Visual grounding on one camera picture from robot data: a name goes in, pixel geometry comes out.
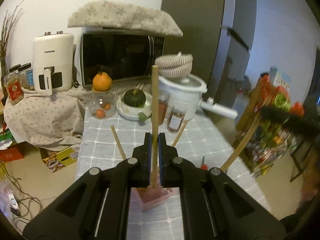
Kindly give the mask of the pink perforated utensil holder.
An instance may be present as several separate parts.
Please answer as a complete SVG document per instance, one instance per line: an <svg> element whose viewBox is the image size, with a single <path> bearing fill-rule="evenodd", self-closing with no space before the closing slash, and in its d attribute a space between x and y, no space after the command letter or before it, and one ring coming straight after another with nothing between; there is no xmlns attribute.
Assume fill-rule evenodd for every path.
<svg viewBox="0 0 320 240"><path fill-rule="evenodd" d="M143 211L163 204L169 197L175 194L173 189L163 188L161 186L155 188L133 188L132 192Z"/></svg>

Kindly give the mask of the red plastic bags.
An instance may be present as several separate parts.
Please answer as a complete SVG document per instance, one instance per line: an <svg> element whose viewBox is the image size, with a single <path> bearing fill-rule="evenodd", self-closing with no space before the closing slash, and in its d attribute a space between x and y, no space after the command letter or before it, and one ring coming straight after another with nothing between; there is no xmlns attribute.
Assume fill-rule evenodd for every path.
<svg viewBox="0 0 320 240"><path fill-rule="evenodd" d="M259 94L255 103L256 109L273 106L293 115L304 116L303 105L299 102L292 104L288 91L282 86L274 87L267 73L260 76L257 86L259 87Z"/></svg>

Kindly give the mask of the yellow printed cardboard box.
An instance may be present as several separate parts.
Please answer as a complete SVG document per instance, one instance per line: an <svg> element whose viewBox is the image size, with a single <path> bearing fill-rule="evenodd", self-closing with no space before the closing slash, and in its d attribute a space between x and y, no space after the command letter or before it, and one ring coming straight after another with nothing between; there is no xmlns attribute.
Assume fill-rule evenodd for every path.
<svg viewBox="0 0 320 240"><path fill-rule="evenodd" d="M59 152L40 148L40 155L43 163L52 172L59 171L78 160L78 151L74 151L70 147Z"/></svg>

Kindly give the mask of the floral cloth over shelf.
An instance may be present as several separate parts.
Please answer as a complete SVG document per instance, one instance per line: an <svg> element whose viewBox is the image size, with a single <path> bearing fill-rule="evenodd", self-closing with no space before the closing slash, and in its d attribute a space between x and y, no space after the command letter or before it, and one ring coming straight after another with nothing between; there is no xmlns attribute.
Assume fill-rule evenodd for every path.
<svg viewBox="0 0 320 240"><path fill-rule="evenodd" d="M11 132L39 148L77 150L84 131L84 101L88 93L80 88L51 96L27 89L23 92L20 102L4 107L4 120Z"/></svg>

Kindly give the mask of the red gift box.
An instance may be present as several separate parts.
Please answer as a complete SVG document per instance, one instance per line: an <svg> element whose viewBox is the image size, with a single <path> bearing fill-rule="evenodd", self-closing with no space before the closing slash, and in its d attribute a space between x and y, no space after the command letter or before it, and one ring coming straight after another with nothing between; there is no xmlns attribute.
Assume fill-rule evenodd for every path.
<svg viewBox="0 0 320 240"><path fill-rule="evenodd" d="M8 148L6 150L1 150L0 151L0 160L2 162L11 162L15 160L20 160L23 159L24 155L20 147L17 145Z"/></svg>

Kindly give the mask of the white stacked bowls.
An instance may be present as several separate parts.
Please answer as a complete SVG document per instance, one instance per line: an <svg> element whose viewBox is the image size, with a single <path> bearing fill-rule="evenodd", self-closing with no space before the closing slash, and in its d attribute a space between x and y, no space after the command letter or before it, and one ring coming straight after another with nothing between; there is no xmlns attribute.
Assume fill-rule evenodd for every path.
<svg viewBox="0 0 320 240"><path fill-rule="evenodd" d="M138 113L143 112L146 114L147 118L152 115L152 95L145 93L146 102L143 107L131 107L123 102L123 96L117 98L117 111L125 119L130 121L139 121Z"/></svg>

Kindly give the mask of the short jar with red label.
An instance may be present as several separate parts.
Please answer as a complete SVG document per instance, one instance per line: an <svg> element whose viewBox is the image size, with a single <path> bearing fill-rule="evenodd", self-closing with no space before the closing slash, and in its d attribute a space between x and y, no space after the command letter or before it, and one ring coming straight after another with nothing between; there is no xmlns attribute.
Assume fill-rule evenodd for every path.
<svg viewBox="0 0 320 240"><path fill-rule="evenodd" d="M174 132L180 129L184 116L187 112L187 108L183 103L175 103L171 108L170 117L167 122L168 130Z"/></svg>

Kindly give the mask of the tall jar of red spice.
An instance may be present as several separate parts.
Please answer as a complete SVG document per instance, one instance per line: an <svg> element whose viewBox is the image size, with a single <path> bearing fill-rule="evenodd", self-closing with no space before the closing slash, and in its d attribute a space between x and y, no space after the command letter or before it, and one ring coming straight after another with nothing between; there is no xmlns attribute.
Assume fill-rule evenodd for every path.
<svg viewBox="0 0 320 240"><path fill-rule="evenodd" d="M166 91L160 90L158 95L158 114L159 114L159 124L163 124L167 108L168 102L170 99L170 94Z"/></svg>

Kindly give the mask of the dark green squash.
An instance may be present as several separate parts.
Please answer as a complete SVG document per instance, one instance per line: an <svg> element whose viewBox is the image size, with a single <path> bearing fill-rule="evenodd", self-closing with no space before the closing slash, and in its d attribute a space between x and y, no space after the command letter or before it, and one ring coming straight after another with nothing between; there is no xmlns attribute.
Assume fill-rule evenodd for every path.
<svg viewBox="0 0 320 240"><path fill-rule="evenodd" d="M143 107L146 102L144 92L138 88L128 90L123 96L123 102L131 107Z"/></svg>

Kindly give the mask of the white electric cooking pot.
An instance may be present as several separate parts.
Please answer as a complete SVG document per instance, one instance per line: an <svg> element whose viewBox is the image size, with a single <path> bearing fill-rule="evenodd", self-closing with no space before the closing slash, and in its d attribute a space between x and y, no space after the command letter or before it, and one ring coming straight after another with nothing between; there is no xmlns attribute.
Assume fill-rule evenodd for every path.
<svg viewBox="0 0 320 240"><path fill-rule="evenodd" d="M169 79L163 76L158 77L159 90L170 94L166 117L171 114L174 106L183 106L187 109L184 120L194 117L197 110L204 109L214 114L236 119L238 112L214 102L214 99L203 100L203 95L207 92L207 84L199 77L189 74L186 78Z"/></svg>

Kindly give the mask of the dark grey refrigerator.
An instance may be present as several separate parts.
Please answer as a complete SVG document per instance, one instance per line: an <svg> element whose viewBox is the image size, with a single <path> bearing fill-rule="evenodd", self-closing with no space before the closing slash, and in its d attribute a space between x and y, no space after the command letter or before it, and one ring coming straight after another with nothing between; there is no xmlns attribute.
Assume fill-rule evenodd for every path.
<svg viewBox="0 0 320 240"><path fill-rule="evenodd" d="M257 0L162 0L182 37L167 37L164 54L191 54L205 98L233 107L253 45Z"/></svg>

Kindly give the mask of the jar with red gold label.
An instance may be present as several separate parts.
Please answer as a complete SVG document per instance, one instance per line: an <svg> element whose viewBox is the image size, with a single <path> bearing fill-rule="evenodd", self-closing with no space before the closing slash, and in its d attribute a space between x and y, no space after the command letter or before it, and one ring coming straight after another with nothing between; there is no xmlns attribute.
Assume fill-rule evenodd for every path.
<svg viewBox="0 0 320 240"><path fill-rule="evenodd" d="M24 98L20 80L15 73L9 73L4 77L4 87L12 105L16 105Z"/></svg>

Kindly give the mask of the black microwave oven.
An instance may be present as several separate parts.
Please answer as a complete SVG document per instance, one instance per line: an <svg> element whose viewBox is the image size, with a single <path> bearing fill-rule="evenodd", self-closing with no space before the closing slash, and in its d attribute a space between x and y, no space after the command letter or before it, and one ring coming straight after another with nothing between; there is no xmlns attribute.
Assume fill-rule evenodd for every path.
<svg viewBox="0 0 320 240"><path fill-rule="evenodd" d="M163 54L163 37L134 31L104 30L83 33L80 44L82 85L92 85L99 72L112 80L151 74L155 59Z"/></svg>

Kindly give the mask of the floral cloth cover on microwave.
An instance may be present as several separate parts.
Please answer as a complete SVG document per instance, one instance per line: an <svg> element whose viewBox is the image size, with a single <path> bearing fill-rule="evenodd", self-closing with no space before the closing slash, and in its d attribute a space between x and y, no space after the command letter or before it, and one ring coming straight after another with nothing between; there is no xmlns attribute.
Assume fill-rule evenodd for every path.
<svg viewBox="0 0 320 240"><path fill-rule="evenodd" d="M145 31L158 36L183 36L171 15L163 10L107 0L92 1L80 7L69 17L68 27L103 27Z"/></svg>

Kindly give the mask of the dried twig bunch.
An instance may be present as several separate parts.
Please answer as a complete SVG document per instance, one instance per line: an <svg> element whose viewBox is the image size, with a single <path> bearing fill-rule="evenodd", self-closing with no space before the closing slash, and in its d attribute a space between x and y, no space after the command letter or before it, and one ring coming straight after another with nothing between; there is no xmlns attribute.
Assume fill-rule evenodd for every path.
<svg viewBox="0 0 320 240"><path fill-rule="evenodd" d="M16 5L13 12L9 12L7 10L3 20L3 25L1 28L1 77L5 77L8 74L8 68L6 64L7 47L10 33L22 11L21 4L22 2Z"/></svg>

